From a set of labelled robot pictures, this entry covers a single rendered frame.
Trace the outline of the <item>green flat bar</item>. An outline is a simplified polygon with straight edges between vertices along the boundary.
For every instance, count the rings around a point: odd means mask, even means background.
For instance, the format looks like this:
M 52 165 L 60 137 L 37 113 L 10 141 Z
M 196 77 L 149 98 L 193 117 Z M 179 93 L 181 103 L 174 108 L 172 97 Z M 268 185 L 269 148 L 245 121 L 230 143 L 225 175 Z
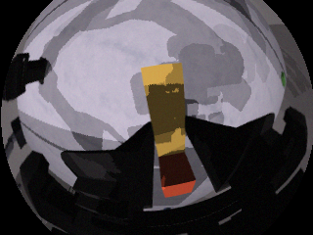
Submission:
M 286 86 L 286 80 L 285 80 L 286 76 L 285 76 L 285 72 L 283 71 L 283 73 L 281 73 L 281 75 L 282 75 L 282 77 L 281 77 L 282 85 L 283 85 L 283 86 Z

